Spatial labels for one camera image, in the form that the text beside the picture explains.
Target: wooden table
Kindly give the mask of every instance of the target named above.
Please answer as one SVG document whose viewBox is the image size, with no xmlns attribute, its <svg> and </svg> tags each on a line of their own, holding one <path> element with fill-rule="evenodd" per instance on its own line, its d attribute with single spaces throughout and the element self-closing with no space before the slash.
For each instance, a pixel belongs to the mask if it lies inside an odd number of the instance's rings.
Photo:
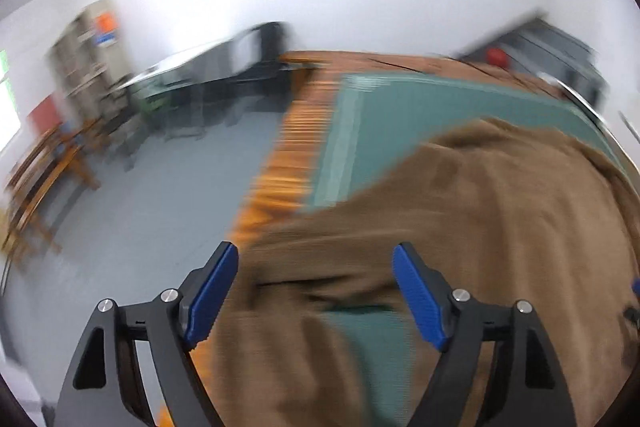
<svg viewBox="0 0 640 427">
<path fill-rule="evenodd" d="M 340 79 L 345 73 L 418 70 L 564 98 L 560 90 L 538 78 L 453 59 L 329 51 L 292 51 L 280 59 L 300 66 L 294 70 L 296 99 L 284 117 L 276 145 L 255 179 L 228 237 L 241 253 L 268 225 L 291 217 L 303 207 L 331 121 Z M 201 342 L 191 354 L 207 392 L 214 379 L 211 343 L 210 339 Z M 160 425 L 172 425 L 166 409 L 162 411 Z"/>
</svg>

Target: window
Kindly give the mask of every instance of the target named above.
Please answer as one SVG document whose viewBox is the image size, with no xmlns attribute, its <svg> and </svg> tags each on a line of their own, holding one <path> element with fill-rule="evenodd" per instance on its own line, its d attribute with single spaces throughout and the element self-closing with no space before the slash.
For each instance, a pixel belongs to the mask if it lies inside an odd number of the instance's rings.
<svg viewBox="0 0 640 427">
<path fill-rule="evenodd" d="M 2 50 L 0 51 L 0 151 L 20 130 L 20 119 L 15 110 L 14 94 L 11 92 L 9 79 L 6 76 L 8 70 L 6 53 Z"/>
</svg>

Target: red object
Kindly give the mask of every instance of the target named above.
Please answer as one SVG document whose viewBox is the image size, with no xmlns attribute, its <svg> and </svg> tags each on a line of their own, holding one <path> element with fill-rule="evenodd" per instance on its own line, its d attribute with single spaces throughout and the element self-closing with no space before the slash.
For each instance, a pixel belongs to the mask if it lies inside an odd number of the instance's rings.
<svg viewBox="0 0 640 427">
<path fill-rule="evenodd" d="M 103 12 L 100 16 L 95 18 L 96 26 L 98 27 L 98 32 L 100 33 L 113 33 L 116 28 L 116 20 L 109 12 Z"/>
<path fill-rule="evenodd" d="M 509 68 L 509 56 L 500 48 L 489 48 L 486 51 L 486 61 L 487 64 L 498 68 Z"/>
<path fill-rule="evenodd" d="M 39 135 L 45 134 L 51 128 L 62 124 L 62 118 L 52 95 L 39 103 L 28 116 Z"/>
</svg>

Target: wooden chair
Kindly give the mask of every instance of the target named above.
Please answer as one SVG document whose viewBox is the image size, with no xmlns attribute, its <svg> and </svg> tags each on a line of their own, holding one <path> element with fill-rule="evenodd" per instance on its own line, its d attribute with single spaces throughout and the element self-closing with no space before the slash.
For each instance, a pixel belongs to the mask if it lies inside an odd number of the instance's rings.
<svg viewBox="0 0 640 427">
<path fill-rule="evenodd" d="M 26 240 L 27 229 L 33 228 L 50 247 L 60 251 L 53 233 L 38 214 L 39 206 L 60 177 L 65 172 L 71 172 L 93 190 L 100 186 L 82 157 L 82 145 L 73 140 L 75 136 L 62 133 L 59 127 L 52 128 L 14 166 L 10 174 L 5 188 L 10 194 L 8 226 L 1 244 L 1 250 L 7 254 L 7 261 L 0 289 L 4 288 L 8 267 L 15 254 L 31 248 Z"/>
</svg>

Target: shelf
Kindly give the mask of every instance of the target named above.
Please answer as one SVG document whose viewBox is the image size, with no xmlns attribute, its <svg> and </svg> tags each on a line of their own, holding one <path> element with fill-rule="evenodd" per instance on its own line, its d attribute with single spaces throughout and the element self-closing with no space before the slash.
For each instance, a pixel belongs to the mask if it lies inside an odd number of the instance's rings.
<svg viewBox="0 0 640 427">
<path fill-rule="evenodd" d="M 78 84 L 78 86 L 74 87 L 74 89 L 72 89 L 69 93 L 67 93 L 65 96 L 66 97 L 72 97 L 74 96 L 76 93 L 81 92 L 84 89 L 87 89 L 89 86 L 91 86 L 92 84 L 95 83 L 95 80 L 98 78 L 98 75 L 90 78 L 89 80 L 85 80 L 83 81 L 81 84 Z"/>
<path fill-rule="evenodd" d="M 95 80 L 102 75 L 103 73 L 105 73 L 105 71 L 107 71 L 107 67 L 106 65 L 102 65 L 100 66 L 97 70 L 94 70 L 92 73 L 88 73 L 87 75 L 85 75 L 82 78 L 82 82 L 80 84 L 78 84 L 78 86 L 74 87 L 74 89 L 72 89 L 69 93 L 66 94 L 66 96 L 72 96 L 75 95 L 76 93 L 78 93 L 81 90 L 84 90 L 85 88 L 88 88 L 89 86 L 91 86 L 92 84 L 95 83 Z"/>
<path fill-rule="evenodd" d="M 87 32 L 81 33 L 78 36 L 78 41 L 79 42 L 85 42 L 88 41 L 89 39 L 91 39 L 93 36 L 95 35 L 94 30 L 88 30 Z"/>
</svg>

